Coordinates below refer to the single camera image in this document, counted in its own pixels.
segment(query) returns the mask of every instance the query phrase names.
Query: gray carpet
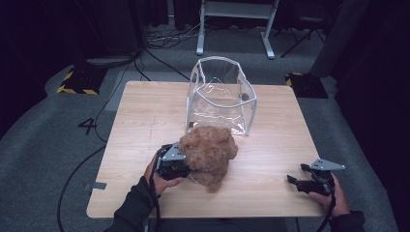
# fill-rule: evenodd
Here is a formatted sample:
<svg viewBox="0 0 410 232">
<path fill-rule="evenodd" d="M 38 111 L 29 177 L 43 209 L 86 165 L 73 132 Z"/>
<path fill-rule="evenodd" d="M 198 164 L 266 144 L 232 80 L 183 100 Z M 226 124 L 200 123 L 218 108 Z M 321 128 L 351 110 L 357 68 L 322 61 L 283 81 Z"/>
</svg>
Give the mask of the gray carpet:
<svg viewBox="0 0 410 232">
<path fill-rule="evenodd" d="M 208 33 L 203 57 L 218 55 L 238 61 L 251 84 L 283 85 L 286 73 L 309 70 L 321 46 L 316 37 L 301 43 L 285 58 L 269 60 L 258 34 L 261 30 Z M 277 57 L 294 43 L 286 31 L 277 37 L 271 35 L 270 40 Z M 195 49 L 196 38 L 192 38 L 169 49 L 150 51 L 180 72 L 190 73 L 200 58 Z M 147 52 L 136 65 L 153 80 L 186 81 Z M 125 82 L 141 78 L 131 65 L 121 82 L 126 67 L 109 70 L 98 96 L 57 94 L 69 69 L 50 77 L 44 87 L 47 98 L 28 110 L 0 141 L 0 231 L 58 231 L 57 205 L 66 180 L 85 158 L 104 145 L 95 131 L 86 135 L 86 129 L 78 124 L 101 112 L 97 132 L 107 139 Z M 336 174 L 351 209 L 365 212 L 366 231 L 397 231 L 387 194 L 333 99 L 336 82 L 331 77 L 322 82 L 329 99 L 298 99 L 320 157 L 346 165 L 345 171 Z M 90 192 L 84 186 L 95 181 L 102 157 L 100 152 L 86 161 L 68 185 L 61 212 L 65 231 L 103 231 L 110 224 L 109 218 L 86 216 Z M 301 231 L 315 231 L 322 219 L 300 218 Z M 296 231 L 293 218 L 286 222 L 289 231 Z"/>
</svg>

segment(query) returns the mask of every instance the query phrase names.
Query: black cable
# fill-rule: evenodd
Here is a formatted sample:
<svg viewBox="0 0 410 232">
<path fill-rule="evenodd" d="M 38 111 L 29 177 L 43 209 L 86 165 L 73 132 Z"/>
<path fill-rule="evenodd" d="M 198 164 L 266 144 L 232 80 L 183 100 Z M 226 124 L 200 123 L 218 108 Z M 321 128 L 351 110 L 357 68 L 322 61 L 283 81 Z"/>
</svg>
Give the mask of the black cable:
<svg viewBox="0 0 410 232">
<path fill-rule="evenodd" d="M 328 186 L 328 188 L 331 190 L 331 195 L 332 195 L 332 199 L 331 199 L 331 204 L 329 206 L 329 210 L 328 213 L 326 214 L 325 218 L 323 219 L 322 224 L 320 225 L 320 227 L 317 229 L 317 232 L 321 232 L 325 226 L 328 224 L 329 219 L 331 217 L 332 211 L 336 205 L 336 198 L 335 198 L 335 189 L 332 188 L 329 183 L 326 183 L 326 185 Z"/>
<path fill-rule="evenodd" d="M 183 73 L 181 73 L 181 72 L 179 72 L 178 70 L 176 70 L 174 67 L 172 67 L 172 66 L 166 64 L 165 62 L 163 62 L 162 60 L 160 60 L 159 58 L 157 58 L 157 56 L 155 56 L 154 54 L 152 54 L 147 48 L 145 48 L 145 50 L 148 52 L 148 54 L 150 54 L 150 55 L 151 55 L 152 57 L 154 57 L 156 60 L 160 61 L 161 63 L 163 63 L 163 64 L 165 64 L 165 65 L 167 65 L 169 68 L 171 68 L 172 70 L 174 70 L 175 72 L 177 72 L 177 73 L 179 73 L 181 76 L 183 76 L 185 79 L 187 79 L 187 80 L 190 81 L 190 79 L 189 79 L 186 75 L 184 75 Z"/>
<path fill-rule="evenodd" d="M 104 104 L 104 105 L 102 106 L 102 108 L 100 109 L 100 112 L 97 114 L 96 121 L 95 121 L 95 125 L 97 125 L 97 120 L 99 119 L 100 114 L 103 112 L 103 109 L 104 109 L 105 106 L 109 103 L 109 101 L 112 99 L 112 97 L 114 96 L 115 92 L 116 92 L 117 89 L 118 89 L 118 86 L 120 86 L 121 82 L 123 81 L 124 74 L 126 73 L 127 69 L 129 68 L 130 63 L 132 63 L 132 61 L 127 64 L 127 67 L 124 69 L 123 74 L 121 75 L 120 81 L 118 82 L 117 86 L 115 86 L 114 91 L 112 91 L 111 96 L 108 98 L 108 100 L 105 102 L 105 104 Z M 105 142 L 105 143 L 107 142 L 107 140 L 105 140 L 105 139 L 103 139 L 103 138 L 100 137 L 99 133 L 97 132 L 97 127 L 94 127 L 94 131 L 96 132 L 97 137 L 98 137 L 102 142 Z"/>
<path fill-rule="evenodd" d="M 144 62 L 142 62 L 142 56 L 139 56 L 139 62 L 141 62 L 141 65 L 142 65 L 142 72 L 144 73 L 144 70 L 145 70 L 145 65 L 144 65 Z"/>
<path fill-rule="evenodd" d="M 301 227 L 299 226 L 299 219 L 295 217 L 296 220 L 296 228 L 298 229 L 298 232 L 301 232 Z"/>
<path fill-rule="evenodd" d="M 157 164 L 158 164 L 158 152 L 156 152 L 155 154 L 155 161 L 154 161 L 154 165 L 153 168 L 151 170 L 151 175 L 150 175 L 150 191 L 151 191 L 151 195 L 154 199 L 154 205 L 155 205 L 155 210 L 156 210 L 156 215 L 157 215 L 157 221 L 156 221 L 156 228 L 154 229 L 154 231 L 156 231 L 158 229 L 158 226 L 160 225 L 160 220 L 161 220 L 161 211 L 160 211 L 160 202 L 158 201 L 158 198 L 160 198 L 160 195 L 157 196 L 157 191 L 155 189 L 155 182 L 154 182 L 154 174 L 156 172 L 156 168 L 157 168 Z"/>
<path fill-rule="evenodd" d="M 91 157 L 93 157 L 95 154 L 97 154 L 98 152 L 100 152 L 102 149 L 105 148 L 106 145 L 103 145 L 99 150 L 95 151 L 94 153 L 92 153 L 90 156 L 88 156 L 86 159 L 84 159 L 76 168 L 75 170 L 72 172 L 72 174 L 70 175 L 69 179 L 67 179 L 66 184 L 64 184 L 63 189 L 61 191 L 60 194 L 60 198 L 58 200 L 58 206 L 57 206 L 57 222 L 58 222 L 58 228 L 60 229 L 61 232 L 64 232 L 63 229 L 63 224 L 61 223 L 61 203 L 63 201 L 63 196 L 64 196 L 64 192 L 66 191 L 67 186 L 70 183 L 70 180 L 72 179 L 73 175 L 75 174 L 75 172 L 82 166 L 82 164 L 84 164 L 87 160 L 89 160 Z"/>
<path fill-rule="evenodd" d="M 152 48 L 152 49 L 162 49 L 162 48 L 171 48 L 173 46 L 178 45 L 180 42 L 185 42 L 187 40 L 189 40 L 192 37 L 196 37 L 198 36 L 198 34 L 193 34 L 190 35 L 190 33 L 195 33 L 199 31 L 199 24 L 197 24 L 196 26 L 192 27 L 191 29 L 184 31 L 184 32 L 180 32 L 174 35 L 169 35 L 173 32 L 174 30 L 171 30 L 167 36 L 163 36 L 161 32 L 154 32 L 154 33 L 160 33 L 159 37 L 154 37 L 152 39 L 149 39 L 148 42 L 149 45 L 147 47 Z M 162 45 L 157 45 L 157 44 L 152 44 L 153 41 L 162 41 Z M 170 44 L 171 42 L 175 42 L 175 44 L 166 46 L 167 44 Z"/>
<path fill-rule="evenodd" d="M 148 35 L 147 35 L 148 41 L 158 39 L 158 38 L 162 38 L 162 32 L 161 31 L 148 32 Z"/>
<path fill-rule="evenodd" d="M 151 81 L 151 79 L 148 78 L 148 76 L 146 76 L 146 75 L 136 66 L 135 60 L 133 60 L 133 65 L 135 66 L 136 70 L 137 70 L 139 73 L 141 73 L 141 75 L 143 75 L 148 81 Z"/>
</svg>

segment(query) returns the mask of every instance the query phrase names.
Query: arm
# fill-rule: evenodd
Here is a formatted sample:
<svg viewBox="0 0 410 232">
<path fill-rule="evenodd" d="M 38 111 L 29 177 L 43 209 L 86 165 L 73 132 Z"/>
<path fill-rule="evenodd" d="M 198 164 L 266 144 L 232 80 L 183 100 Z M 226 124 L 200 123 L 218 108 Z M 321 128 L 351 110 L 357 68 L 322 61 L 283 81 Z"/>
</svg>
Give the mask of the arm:
<svg viewBox="0 0 410 232">
<path fill-rule="evenodd" d="M 139 183 L 131 188 L 123 205 L 114 213 L 114 222 L 104 232 L 136 232 L 143 231 L 142 222 L 151 214 L 155 207 L 155 199 L 150 192 L 149 179 L 153 170 L 156 156 L 147 166 L 144 176 Z M 167 188 L 177 186 L 184 179 L 177 178 L 166 181 L 157 173 L 153 176 L 156 194 L 161 195 Z"/>
<path fill-rule="evenodd" d="M 332 219 L 329 221 L 332 232 L 365 231 L 363 228 L 363 224 L 365 224 L 364 214 L 360 211 L 350 211 L 340 182 L 335 175 L 333 177 L 335 180 L 336 205 L 332 210 Z M 308 195 L 323 205 L 326 210 L 329 209 L 331 196 L 324 196 L 316 192 L 310 192 Z"/>
</svg>

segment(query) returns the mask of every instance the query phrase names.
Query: metal stand leg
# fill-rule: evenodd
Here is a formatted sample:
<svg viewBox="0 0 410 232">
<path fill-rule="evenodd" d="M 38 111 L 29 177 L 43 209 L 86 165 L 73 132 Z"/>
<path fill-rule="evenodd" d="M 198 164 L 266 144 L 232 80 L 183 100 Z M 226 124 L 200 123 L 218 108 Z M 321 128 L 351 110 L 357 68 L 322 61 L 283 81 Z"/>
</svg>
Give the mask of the metal stand leg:
<svg viewBox="0 0 410 232">
<path fill-rule="evenodd" d="M 275 19 L 275 15 L 277 14 L 277 8 L 278 8 L 278 0 L 275 1 L 272 7 L 271 16 L 269 17 L 268 24 L 266 25 L 266 31 L 260 33 L 260 36 L 262 37 L 262 42 L 265 45 L 266 54 L 268 55 L 269 59 L 275 58 L 275 53 L 272 50 L 271 43 L 269 42 L 269 34 L 271 33 L 271 28 L 272 28 L 272 24 Z"/>
<path fill-rule="evenodd" d="M 295 42 L 298 41 L 298 39 L 296 39 L 295 33 L 293 32 L 292 28 L 289 28 L 290 32 L 292 33 L 293 39 L 295 40 Z"/>
<path fill-rule="evenodd" d="M 316 30 L 316 32 L 317 32 L 317 35 L 319 36 L 320 40 L 324 43 L 325 40 L 323 40 L 323 37 L 322 37 L 322 35 L 320 35 L 320 32 L 318 30 Z"/>
<path fill-rule="evenodd" d="M 285 52 L 280 56 L 280 58 L 283 58 L 289 51 L 291 51 L 293 48 L 295 48 L 295 46 L 297 46 L 297 45 L 300 44 L 304 39 L 306 39 L 307 37 L 309 37 L 312 32 L 313 32 L 313 31 L 309 31 L 307 34 L 305 34 L 305 35 L 304 35 L 300 40 L 298 40 L 292 47 L 290 47 L 289 49 L 287 49 L 287 51 L 285 51 Z"/>
<path fill-rule="evenodd" d="M 205 0 L 201 3 L 201 17 L 198 36 L 198 45 L 196 47 L 196 55 L 202 55 L 204 53 L 204 41 L 205 41 Z"/>
</svg>

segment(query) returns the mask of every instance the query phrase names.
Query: transparent plastic container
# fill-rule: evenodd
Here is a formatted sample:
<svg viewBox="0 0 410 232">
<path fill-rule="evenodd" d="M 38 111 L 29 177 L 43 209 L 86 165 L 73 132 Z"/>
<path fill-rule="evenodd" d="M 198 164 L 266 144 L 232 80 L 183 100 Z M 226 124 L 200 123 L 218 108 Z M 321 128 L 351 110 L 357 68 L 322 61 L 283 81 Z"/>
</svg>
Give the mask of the transparent plastic container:
<svg viewBox="0 0 410 232">
<path fill-rule="evenodd" d="M 225 127 L 249 135 L 256 94 L 238 62 L 219 56 L 198 60 L 190 74 L 186 132 L 195 127 Z"/>
</svg>

